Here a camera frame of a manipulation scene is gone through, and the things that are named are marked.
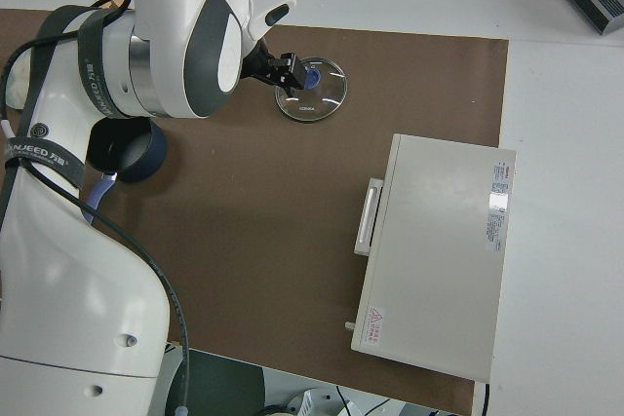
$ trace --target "brown mat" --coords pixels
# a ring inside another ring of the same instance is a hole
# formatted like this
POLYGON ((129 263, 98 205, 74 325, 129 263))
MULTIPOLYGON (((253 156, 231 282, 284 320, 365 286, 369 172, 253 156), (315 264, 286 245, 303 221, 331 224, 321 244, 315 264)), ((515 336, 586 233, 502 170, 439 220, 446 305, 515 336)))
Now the brown mat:
MULTIPOLYGON (((34 18, 4 12, 2 30, 7 15, 34 18)), ((353 352, 344 323, 366 270, 353 253, 366 188, 393 133, 496 146, 507 42, 284 26, 268 40, 274 54, 336 61, 343 106, 300 124, 273 90, 242 82, 208 120, 158 120, 165 165, 118 184, 103 209, 169 273, 194 348, 470 414, 471 381, 353 352)))

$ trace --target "black strap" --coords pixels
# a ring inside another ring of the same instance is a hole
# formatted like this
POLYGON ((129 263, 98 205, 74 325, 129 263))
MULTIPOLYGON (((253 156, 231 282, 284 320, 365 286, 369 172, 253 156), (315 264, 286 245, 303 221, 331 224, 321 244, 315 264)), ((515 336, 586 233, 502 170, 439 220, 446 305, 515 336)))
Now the black strap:
POLYGON ((74 187, 82 188, 85 165, 58 143, 30 136, 9 138, 5 149, 5 165, 9 165, 16 158, 41 163, 58 172, 74 187))
POLYGON ((106 79, 102 54, 104 20, 108 10, 91 14, 78 29, 78 69, 87 96, 96 109, 111 119, 126 119, 113 102, 106 79))
MULTIPOLYGON (((65 28, 79 15, 92 10, 90 7, 79 7, 75 5, 66 5, 56 9, 43 22, 38 38, 56 36, 61 34, 65 28)), ((32 51, 32 59, 30 60, 30 84, 28 87, 28 95, 19 119, 18 136, 28 135, 32 114, 37 103, 39 94, 46 80, 52 56, 55 53, 55 44, 46 46, 37 46, 32 51)), ((4 217, 13 190, 13 184, 16 180, 19 165, 5 165, 7 170, 2 183, 2 191, 0 192, 0 224, 4 223, 4 217)))

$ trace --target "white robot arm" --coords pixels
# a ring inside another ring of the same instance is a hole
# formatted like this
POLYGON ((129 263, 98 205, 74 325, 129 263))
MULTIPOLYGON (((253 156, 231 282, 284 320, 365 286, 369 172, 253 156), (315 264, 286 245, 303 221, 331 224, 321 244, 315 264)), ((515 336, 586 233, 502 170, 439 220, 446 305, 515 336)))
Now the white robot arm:
POLYGON ((294 0, 135 1, 106 27, 109 11, 50 16, 40 34, 78 30, 77 39, 34 51, 17 136, 3 117, 12 160, 0 196, 2 415, 137 416, 150 405, 169 329, 166 281, 68 201, 92 126, 104 116, 206 117, 241 74, 284 88, 305 79, 294 55, 276 59, 262 41, 294 0))

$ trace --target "device handle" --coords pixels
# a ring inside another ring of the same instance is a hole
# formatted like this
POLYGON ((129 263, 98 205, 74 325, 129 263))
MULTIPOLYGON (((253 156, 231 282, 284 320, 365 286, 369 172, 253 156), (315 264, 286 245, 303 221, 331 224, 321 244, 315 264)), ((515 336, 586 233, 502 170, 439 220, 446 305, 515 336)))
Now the device handle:
POLYGON ((374 221, 377 218, 377 208, 381 199, 381 189, 383 188, 383 179, 371 177, 369 188, 367 189, 367 197, 364 201, 362 209, 362 217, 360 218, 360 228, 358 229, 358 239, 355 242, 355 253, 366 257, 371 253, 371 239, 374 228, 374 221))

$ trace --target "blue disc center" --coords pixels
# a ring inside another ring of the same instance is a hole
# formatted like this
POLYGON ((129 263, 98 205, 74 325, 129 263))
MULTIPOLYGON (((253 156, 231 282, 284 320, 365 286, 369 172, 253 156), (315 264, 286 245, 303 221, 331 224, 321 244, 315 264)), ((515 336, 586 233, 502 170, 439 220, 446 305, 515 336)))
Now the blue disc center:
POLYGON ((305 76, 304 90, 312 90, 321 82, 321 70, 318 68, 309 68, 308 74, 305 76))

